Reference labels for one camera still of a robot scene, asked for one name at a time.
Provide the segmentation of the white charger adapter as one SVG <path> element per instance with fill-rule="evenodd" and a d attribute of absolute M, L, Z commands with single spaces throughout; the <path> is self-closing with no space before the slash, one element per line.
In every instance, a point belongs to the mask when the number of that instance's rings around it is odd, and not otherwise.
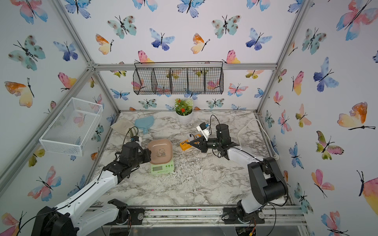
<path fill-rule="evenodd" d="M 200 136 L 201 136 L 200 134 L 197 134 L 197 135 L 189 134 L 188 140 L 193 141 L 193 140 L 199 138 Z"/>

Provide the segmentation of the orange power strip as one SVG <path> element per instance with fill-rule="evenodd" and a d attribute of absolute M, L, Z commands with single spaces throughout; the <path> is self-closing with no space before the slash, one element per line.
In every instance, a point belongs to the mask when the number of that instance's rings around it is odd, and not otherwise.
<path fill-rule="evenodd" d="M 184 140 L 180 143 L 180 148 L 181 148 L 182 151 L 186 151 L 186 150 L 188 150 L 192 147 L 191 145 L 189 145 L 189 142 L 190 141 L 187 138 L 186 140 Z"/>

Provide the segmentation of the green electronic scale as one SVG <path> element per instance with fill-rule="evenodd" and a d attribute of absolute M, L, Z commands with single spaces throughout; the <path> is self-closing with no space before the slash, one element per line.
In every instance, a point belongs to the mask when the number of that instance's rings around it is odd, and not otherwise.
<path fill-rule="evenodd" d="M 164 164 L 151 164 L 151 174 L 154 176 L 165 175 L 174 172 L 174 160 Z"/>

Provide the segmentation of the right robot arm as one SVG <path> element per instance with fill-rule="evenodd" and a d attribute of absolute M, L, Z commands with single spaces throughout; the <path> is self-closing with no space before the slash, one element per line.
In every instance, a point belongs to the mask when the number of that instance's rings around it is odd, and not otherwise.
<path fill-rule="evenodd" d="M 288 194 L 287 184 L 281 174 L 277 160 L 272 157 L 255 157 L 231 140 L 226 124 L 216 125 L 216 133 L 210 133 L 210 124 L 201 123 L 196 127 L 202 136 L 189 144 L 202 153 L 209 149 L 217 150 L 221 157 L 231 160 L 246 168 L 249 173 L 251 194 L 239 203 L 242 214 L 251 214 L 268 203 Z"/>

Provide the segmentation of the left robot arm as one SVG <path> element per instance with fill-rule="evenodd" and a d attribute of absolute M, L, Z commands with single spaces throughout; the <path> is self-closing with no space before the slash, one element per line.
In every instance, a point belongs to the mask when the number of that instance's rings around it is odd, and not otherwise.
<path fill-rule="evenodd" d="M 116 153 L 114 161 L 106 165 L 77 193 L 57 206 L 44 207 L 35 217 L 33 236 L 86 236 L 108 223 L 128 225 L 132 214 L 128 205 L 120 200 L 110 200 L 101 208 L 87 213 L 104 193 L 120 184 L 144 163 L 151 160 L 151 151 L 143 149 L 138 142 L 128 142 Z"/>

